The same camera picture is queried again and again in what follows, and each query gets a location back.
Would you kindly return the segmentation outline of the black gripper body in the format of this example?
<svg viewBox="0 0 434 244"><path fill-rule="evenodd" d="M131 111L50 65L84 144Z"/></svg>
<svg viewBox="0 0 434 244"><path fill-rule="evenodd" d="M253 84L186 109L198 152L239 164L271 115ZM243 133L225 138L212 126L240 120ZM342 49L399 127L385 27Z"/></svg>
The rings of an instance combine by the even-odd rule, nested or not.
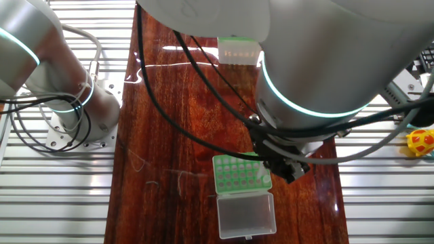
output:
<svg viewBox="0 0 434 244"><path fill-rule="evenodd" d="M254 145L254 151L258 156L266 157L264 166L268 169L290 169L290 164L286 161L286 158L279 153L271 150L264 144L264 141L268 139L267 135L257 130L250 131L250 137Z"/></svg>

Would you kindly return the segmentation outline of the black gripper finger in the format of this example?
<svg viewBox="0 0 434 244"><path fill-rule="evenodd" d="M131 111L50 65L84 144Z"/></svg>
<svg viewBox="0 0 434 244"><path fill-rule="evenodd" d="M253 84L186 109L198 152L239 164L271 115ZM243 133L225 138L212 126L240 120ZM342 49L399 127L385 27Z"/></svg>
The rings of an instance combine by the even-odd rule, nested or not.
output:
<svg viewBox="0 0 434 244"><path fill-rule="evenodd" d="M279 176L286 182L288 181L289 168L285 163L282 163L281 161L266 161L265 167L276 176Z"/></svg>
<svg viewBox="0 0 434 244"><path fill-rule="evenodd" d="M310 166L305 162L290 161L288 163L288 166L290 168L290 175L288 176L287 179L288 184L291 184L292 182L301 178L302 176L307 174L311 169Z"/></svg>

